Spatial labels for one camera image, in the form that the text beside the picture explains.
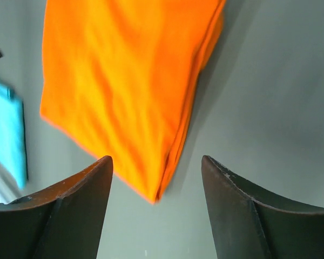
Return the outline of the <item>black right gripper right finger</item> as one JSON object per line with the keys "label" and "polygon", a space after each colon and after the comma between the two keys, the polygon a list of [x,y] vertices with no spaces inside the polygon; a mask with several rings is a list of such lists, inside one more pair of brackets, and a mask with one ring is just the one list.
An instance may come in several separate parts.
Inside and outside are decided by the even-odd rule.
{"label": "black right gripper right finger", "polygon": [[208,155],[201,174],[217,258],[324,258],[324,208],[268,191]]}

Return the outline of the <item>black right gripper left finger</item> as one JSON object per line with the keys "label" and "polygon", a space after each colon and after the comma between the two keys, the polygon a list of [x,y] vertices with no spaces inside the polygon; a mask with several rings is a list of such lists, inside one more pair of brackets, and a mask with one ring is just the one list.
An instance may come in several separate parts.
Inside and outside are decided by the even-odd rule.
{"label": "black right gripper left finger", "polygon": [[105,156],[48,188],[0,203],[0,258],[96,258],[113,177]]}

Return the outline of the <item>orange t-shirt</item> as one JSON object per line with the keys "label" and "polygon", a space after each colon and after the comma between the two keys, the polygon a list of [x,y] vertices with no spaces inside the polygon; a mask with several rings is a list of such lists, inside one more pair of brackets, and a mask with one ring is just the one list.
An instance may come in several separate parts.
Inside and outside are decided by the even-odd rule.
{"label": "orange t-shirt", "polygon": [[40,114],[158,202],[173,178],[224,1],[47,1]]}

